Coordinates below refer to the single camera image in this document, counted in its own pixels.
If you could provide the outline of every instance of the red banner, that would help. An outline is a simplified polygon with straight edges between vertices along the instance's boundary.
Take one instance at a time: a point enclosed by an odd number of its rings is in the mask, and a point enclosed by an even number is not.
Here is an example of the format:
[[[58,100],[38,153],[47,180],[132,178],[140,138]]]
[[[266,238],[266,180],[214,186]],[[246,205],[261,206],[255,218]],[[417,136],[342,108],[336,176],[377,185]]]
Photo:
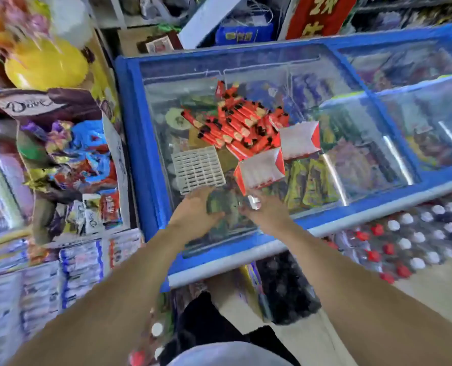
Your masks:
[[[286,39],[338,33],[356,0],[300,0]]]

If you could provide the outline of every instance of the white plastic grid tray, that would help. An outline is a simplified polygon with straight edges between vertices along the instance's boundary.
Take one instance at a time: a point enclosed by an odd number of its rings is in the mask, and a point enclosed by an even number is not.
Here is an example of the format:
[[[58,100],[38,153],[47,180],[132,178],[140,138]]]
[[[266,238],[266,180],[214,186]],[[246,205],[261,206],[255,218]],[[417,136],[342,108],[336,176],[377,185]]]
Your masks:
[[[226,183],[213,146],[174,153],[172,161],[181,195],[200,186],[222,186]]]

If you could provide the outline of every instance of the black pants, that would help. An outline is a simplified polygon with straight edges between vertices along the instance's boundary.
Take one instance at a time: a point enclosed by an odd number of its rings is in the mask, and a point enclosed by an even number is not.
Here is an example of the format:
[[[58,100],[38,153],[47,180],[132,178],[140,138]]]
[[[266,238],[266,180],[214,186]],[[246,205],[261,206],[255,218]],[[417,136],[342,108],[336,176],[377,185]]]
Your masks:
[[[219,313],[212,304],[211,294],[201,293],[180,315],[177,332],[159,357],[165,366],[182,352],[196,345],[220,342],[247,342],[267,349],[294,366],[301,366],[292,353],[277,338],[270,326],[263,326],[246,335]]]

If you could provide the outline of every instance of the tile floor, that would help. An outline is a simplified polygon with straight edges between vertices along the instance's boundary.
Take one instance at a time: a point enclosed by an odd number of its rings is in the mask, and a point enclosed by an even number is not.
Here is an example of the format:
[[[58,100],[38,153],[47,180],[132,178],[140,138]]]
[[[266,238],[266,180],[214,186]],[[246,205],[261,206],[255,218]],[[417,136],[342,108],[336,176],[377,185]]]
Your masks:
[[[207,280],[214,302],[242,333],[263,326],[239,297],[231,275],[228,272]],[[420,271],[396,286],[452,321],[452,260]],[[356,366],[323,310],[293,325],[272,327],[302,365]]]

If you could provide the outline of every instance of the white shirt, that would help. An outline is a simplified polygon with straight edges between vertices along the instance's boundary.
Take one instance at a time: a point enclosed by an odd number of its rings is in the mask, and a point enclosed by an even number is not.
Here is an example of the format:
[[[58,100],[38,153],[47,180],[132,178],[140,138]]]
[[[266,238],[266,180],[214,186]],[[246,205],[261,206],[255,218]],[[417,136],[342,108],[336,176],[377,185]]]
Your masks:
[[[282,357],[246,342],[195,346],[175,357],[169,366],[292,366]]]

